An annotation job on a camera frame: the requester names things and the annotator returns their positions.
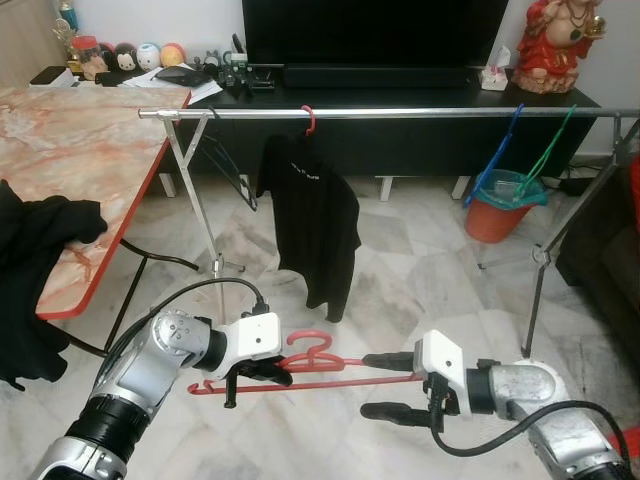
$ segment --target white print on shirt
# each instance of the white print on shirt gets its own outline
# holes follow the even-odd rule
[[[292,162],[289,162],[289,163],[291,164],[291,166],[293,168],[295,168],[298,171],[298,173],[301,173],[302,175],[306,175],[309,180],[320,180],[320,176],[318,176],[318,175],[309,175],[303,169],[298,167],[295,163],[292,163]]]

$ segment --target electrical cord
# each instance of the electrical cord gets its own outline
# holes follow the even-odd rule
[[[95,387],[98,384],[98,382],[102,379],[105,372],[108,372],[109,370],[111,370],[111,367],[113,367],[115,362],[120,358],[120,356],[122,355],[122,352],[124,352],[124,350],[133,340],[133,338],[144,328],[144,326],[147,324],[149,320],[151,320],[153,317],[156,316],[158,312],[160,312],[160,310],[162,310],[164,307],[169,305],[176,298],[180,297],[181,295],[184,295],[187,292],[190,292],[191,290],[195,290],[196,288],[200,288],[205,285],[212,285],[215,283],[239,283],[241,285],[244,285],[250,288],[255,294],[256,305],[265,304],[264,297],[260,293],[260,290],[258,290],[258,288],[253,283],[248,282],[247,280],[243,280],[242,278],[232,278],[232,277],[212,278],[212,279],[203,280],[202,282],[197,282],[185,288],[182,288],[177,292],[175,292],[173,295],[170,295],[169,297],[167,297],[165,300],[160,302],[155,307],[152,307],[151,311],[148,314],[146,314],[144,317],[140,318],[139,320],[136,320],[136,322],[133,325],[131,325],[127,330],[124,331],[124,333],[120,336],[120,338],[118,338],[118,340],[113,344],[113,347],[111,348],[111,350],[109,350],[109,353],[107,354],[104,361],[100,365],[100,368],[98,369],[98,374],[96,375],[96,379],[94,381],[93,386]]]
[[[549,415],[550,413],[557,412],[558,410],[565,410],[568,408],[586,408],[589,410],[594,410],[598,412],[600,415],[602,415],[616,436],[616,440],[620,445],[620,454],[625,463],[625,466],[629,469],[629,471],[631,471],[631,459],[629,457],[629,447],[627,445],[627,441],[624,438],[624,434],[622,433],[622,430],[616,423],[616,420],[615,418],[613,418],[613,415],[611,415],[611,413],[609,413],[607,409],[593,402],[586,402],[582,400],[567,400],[564,402],[552,403],[551,405],[542,407],[537,412],[532,413],[527,418],[525,418],[520,423],[518,423],[518,425],[516,425],[510,430],[507,430],[502,435],[499,435],[493,440],[490,440],[487,443],[484,443],[482,445],[479,445],[473,448],[462,449],[462,448],[450,447],[449,445],[444,443],[437,429],[432,428],[431,434],[433,435],[433,439],[435,440],[436,444],[449,455],[453,455],[455,457],[475,457],[477,455],[482,455],[484,453],[495,450],[496,448],[507,443],[509,440],[513,440],[513,438],[520,435],[521,433],[524,433],[534,423],[536,423],[541,418]],[[441,419],[442,419],[442,412],[437,408],[431,407],[432,427],[433,425],[437,425],[438,422],[441,421]]]

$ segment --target blue hanger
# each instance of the blue hanger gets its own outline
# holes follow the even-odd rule
[[[467,208],[471,204],[471,201],[478,194],[480,187],[482,187],[482,185],[484,185],[484,182],[487,180],[489,173],[491,173],[491,170],[495,168],[496,164],[498,163],[498,160],[500,160],[500,157],[502,157],[502,155],[504,154],[504,151],[507,149],[507,145],[509,145],[509,142],[511,141],[511,137],[513,137],[513,127],[515,127],[516,121],[518,120],[518,117],[520,116],[520,113],[522,112],[523,108],[524,108],[524,103],[521,103],[516,109],[516,113],[513,114],[513,118],[511,119],[511,125],[509,125],[509,130],[507,130],[507,134],[502,139],[502,143],[500,143],[498,150],[496,151],[495,155],[489,162],[489,165],[487,165],[487,168],[485,168],[484,171],[480,174],[480,177],[476,181],[476,184],[473,186],[473,190],[471,190],[471,193],[465,199],[464,208]]]

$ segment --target marble table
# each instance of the marble table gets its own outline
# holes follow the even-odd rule
[[[160,122],[138,109],[184,108],[182,89],[0,88],[0,178],[23,200],[100,202],[108,230],[67,245],[36,309],[45,320],[88,305],[167,148]]]

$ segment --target black clothing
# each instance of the black clothing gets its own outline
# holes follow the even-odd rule
[[[304,136],[277,135],[264,149],[257,195],[271,191],[280,269],[300,273],[307,307],[329,303],[327,320],[339,322],[347,303],[360,206],[351,187],[321,162]]]
[[[0,181],[0,380],[24,391],[18,377],[58,380],[67,362],[64,332],[36,316],[36,305],[64,244],[91,243],[107,224],[100,204],[49,197],[22,202]]]

